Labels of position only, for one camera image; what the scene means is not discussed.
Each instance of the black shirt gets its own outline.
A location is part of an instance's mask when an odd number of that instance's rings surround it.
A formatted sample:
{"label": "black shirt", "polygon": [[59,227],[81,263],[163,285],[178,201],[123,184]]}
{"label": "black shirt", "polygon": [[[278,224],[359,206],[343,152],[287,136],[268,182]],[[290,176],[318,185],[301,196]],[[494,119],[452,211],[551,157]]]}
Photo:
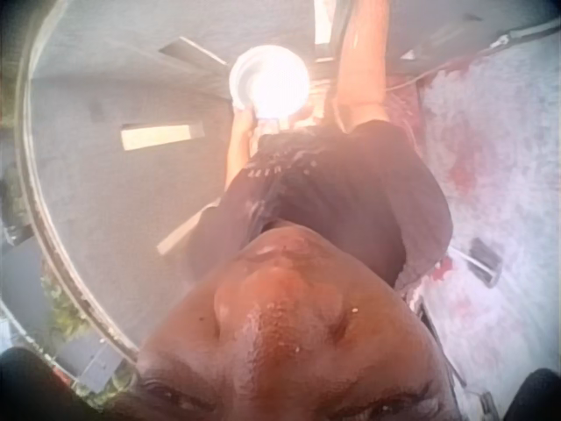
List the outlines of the black shirt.
{"label": "black shirt", "polygon": [[349,135],[315,129],[260,143],[191,234],[196,280],[278,220],[318,232],[398,290],[444,256],[452,232],[448,205],[398,127],[371,121]]}

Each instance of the nose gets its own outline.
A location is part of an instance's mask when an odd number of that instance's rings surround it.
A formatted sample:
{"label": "nose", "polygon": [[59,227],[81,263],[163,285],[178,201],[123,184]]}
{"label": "nose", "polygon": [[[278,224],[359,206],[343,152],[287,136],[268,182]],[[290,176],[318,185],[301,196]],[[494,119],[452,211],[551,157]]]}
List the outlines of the nose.
{"label": "nose", "polygon": [[277,253],[246,278],[222,285],[215,295],[221,336],[269,354],[321,346],[341,324],[343,297],[336,287],[311,282],[307,274],[290,253]]}

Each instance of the hand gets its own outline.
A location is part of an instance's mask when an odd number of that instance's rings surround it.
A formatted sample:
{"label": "hand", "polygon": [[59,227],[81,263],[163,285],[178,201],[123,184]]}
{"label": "hand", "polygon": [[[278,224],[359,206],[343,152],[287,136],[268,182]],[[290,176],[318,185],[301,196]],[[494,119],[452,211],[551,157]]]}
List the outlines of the hand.
{"label": "hand", "polygon": [[239,110],[234,107],[234,122],[231,125],[231,134],[236,136],[251,137],[257,125],[253,109]]}

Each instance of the white bowl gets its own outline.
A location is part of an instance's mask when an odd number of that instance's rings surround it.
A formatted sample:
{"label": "white bowl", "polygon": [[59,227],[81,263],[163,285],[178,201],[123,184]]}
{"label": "white bowl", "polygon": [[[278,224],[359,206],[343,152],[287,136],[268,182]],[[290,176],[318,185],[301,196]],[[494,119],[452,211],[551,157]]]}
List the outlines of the white bowl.
{"label": "white bowl", "polygon": [[230,93],[235,107],[253,106],[257,118],[286,118],[308,101],[308,70],[282,46],[256,46],[236,60]]}

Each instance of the eye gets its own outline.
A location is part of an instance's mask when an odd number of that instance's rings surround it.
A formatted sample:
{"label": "eye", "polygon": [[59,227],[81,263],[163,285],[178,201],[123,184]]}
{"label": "eye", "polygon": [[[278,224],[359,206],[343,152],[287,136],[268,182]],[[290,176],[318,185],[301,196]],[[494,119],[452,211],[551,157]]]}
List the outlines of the eye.
{"label": "eye", "polygon": [[162,382],[147,381],[143,382],[142,388],[151,396],[172,404],[182,410],[204,410],[212,411],[214,407],[209,403],[205,403],[195,397],[185,395],[179,390],[171,388]]}

